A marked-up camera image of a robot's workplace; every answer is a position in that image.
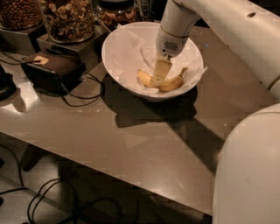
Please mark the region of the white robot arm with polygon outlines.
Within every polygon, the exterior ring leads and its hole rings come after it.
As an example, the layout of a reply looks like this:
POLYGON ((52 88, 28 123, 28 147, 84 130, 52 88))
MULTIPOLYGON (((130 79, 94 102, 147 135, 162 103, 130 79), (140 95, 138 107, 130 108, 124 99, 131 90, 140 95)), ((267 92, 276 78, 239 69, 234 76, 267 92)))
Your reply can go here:
MULTIPOLYGON (((203 19, 252 73, 231 76, 241 102, 279 97, 280 19, 250 0, 167 0, 156 48, 178 56, 203 19)), ((239 122, 220 150, 213 224, 280 224, 280 103, 239 122)))

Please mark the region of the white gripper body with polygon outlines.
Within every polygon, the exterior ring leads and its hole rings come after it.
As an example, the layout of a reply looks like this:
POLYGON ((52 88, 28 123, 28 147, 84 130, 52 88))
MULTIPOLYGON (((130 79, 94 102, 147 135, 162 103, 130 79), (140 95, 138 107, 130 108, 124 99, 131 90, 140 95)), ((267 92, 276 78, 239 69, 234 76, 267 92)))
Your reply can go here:
POLYGON ((178 38, 162 28, 158 29, 156 36, 156 50, 158 58, 175 58, 180 55, 186 45, 187 37, 178 38))

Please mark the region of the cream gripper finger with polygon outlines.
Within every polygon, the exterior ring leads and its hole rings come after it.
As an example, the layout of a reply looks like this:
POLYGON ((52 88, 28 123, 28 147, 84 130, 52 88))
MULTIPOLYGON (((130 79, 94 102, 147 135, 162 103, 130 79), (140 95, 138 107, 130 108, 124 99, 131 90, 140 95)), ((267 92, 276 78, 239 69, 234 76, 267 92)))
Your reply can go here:
POLYGON ((156 60, 151 84, 153 87, 159 87, 165 80, 167 74, 172 68, 169 58, 160 58, 156 60))

